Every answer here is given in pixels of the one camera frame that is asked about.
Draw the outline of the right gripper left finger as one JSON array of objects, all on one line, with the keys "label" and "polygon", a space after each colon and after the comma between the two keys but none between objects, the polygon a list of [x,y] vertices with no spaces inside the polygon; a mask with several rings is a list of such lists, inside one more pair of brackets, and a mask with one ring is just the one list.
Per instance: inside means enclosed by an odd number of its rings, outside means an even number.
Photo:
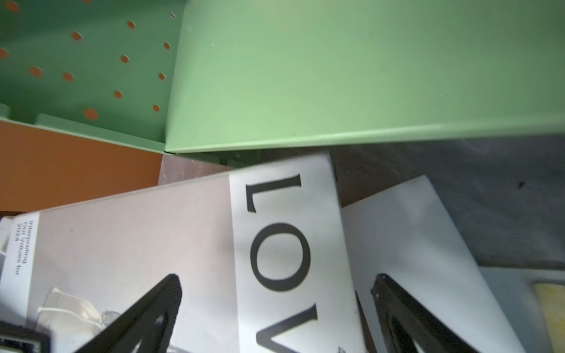
[{"label": "right gripper left finger", "polygon": [[176,274],[155,287],[79,352],[166,352],[182,299]]}]

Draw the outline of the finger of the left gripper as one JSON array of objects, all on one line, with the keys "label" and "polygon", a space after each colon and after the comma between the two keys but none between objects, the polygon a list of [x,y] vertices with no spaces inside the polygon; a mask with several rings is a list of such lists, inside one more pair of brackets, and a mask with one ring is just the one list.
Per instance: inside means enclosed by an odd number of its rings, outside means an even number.
[{"label": "finger of the left gripper", "polygon": [[1,322],[1,352],[50,353],[50,337],[33,329]]}]

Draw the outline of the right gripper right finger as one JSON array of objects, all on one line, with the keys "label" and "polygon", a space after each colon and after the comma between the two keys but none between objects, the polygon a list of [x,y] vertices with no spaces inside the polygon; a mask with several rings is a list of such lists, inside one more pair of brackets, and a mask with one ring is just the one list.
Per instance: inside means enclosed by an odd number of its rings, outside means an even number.
[{"label": "right gripper right finger", "polygon": [[372,295],[387,352],[475,352],[387,274]]}]

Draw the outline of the white book brown bars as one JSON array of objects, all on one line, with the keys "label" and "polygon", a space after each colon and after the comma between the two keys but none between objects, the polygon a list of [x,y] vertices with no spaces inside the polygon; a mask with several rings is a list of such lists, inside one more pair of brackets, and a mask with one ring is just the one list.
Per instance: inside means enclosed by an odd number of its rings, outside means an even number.
[{"label": "white book brown bars", "polygon": [[342,210],[356,293],[378,352],[385,341],[371,290],[386,274],[479,352],[524,348],[426,176]]}]

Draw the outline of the white LOVER book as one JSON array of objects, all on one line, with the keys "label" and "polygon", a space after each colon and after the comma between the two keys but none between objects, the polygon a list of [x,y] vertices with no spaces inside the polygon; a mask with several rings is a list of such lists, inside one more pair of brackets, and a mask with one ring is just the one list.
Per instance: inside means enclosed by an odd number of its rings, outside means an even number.
[{"label": "white LOVER book", "polygon": [[1,319],[73,352],[167,275],[170,352],[363,352],[333,165],[312,154],[24,213]]}]

